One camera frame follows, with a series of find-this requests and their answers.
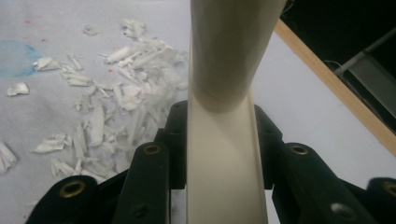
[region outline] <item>wooden edge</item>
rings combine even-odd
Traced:
[[[276,33],[303,62],[326,84],[376,139],[396,157],[396,135],[315,55],[312,50],[282,21]]]

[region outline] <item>cream-colored tube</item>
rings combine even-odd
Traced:
[[[192,90],[200,104],[240,104],[286,0],[191,0]]]

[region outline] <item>white table surface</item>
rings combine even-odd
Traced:
[[[158,36],[176,49],[189,51],[187,0],[0,1],[0,139],[19,158],[14,168],[0,175],[0,223],[23,223],[33,208],[26,204],[39,199],[61,179],[50,173],[54,154],[36,155],[29,150],[53,133],[72,133],[80,118],[73,103],[82,89],[67,86],[59,72],[30,74],[21,68],[37,56],[66,61],[66,53],[74,52],[82,57],[80,61],[91,77],[109,82],[122,80],[117,74],[109,74],[108,65],[97,56],[131,43],[122,35],[122,18],[143,21],[148,36]],[[100,27],[101,34],[84,35],[86,24]],[[33,49],[26,50],[25,45]],[[2,71],[2,66],[7,67],[7,72]],[[187,71],[187,65],[181,69],[184,78]],[[17,73],[25,76],[15,77]],[[19,81],[27,83],[31,93],[6,97],[7,88]],[[276,34],[262,59],[252,91],[255,104],[270,116],[285,142],[311,146],[340,178],[362,188],[375,176],[396,178],[395,158]],[[180,92],[178,100],[185,99],[187,93]],[[74,161],[70,152],[56,153],[56,158]],[[270,193],[269,220],[278,223]],[[183,223],[182,204],[176,217],[174,223]]]

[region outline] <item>wooden board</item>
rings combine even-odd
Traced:
[[[279,20],[276,24],[275,31],[376,139],[396,157],[396,135],[344,85],[282,20]]]

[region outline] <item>blue stain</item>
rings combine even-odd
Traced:
[[[26,77],[35,73],[33,63],[42,55],[16,40],[0,40],[0,77]]]

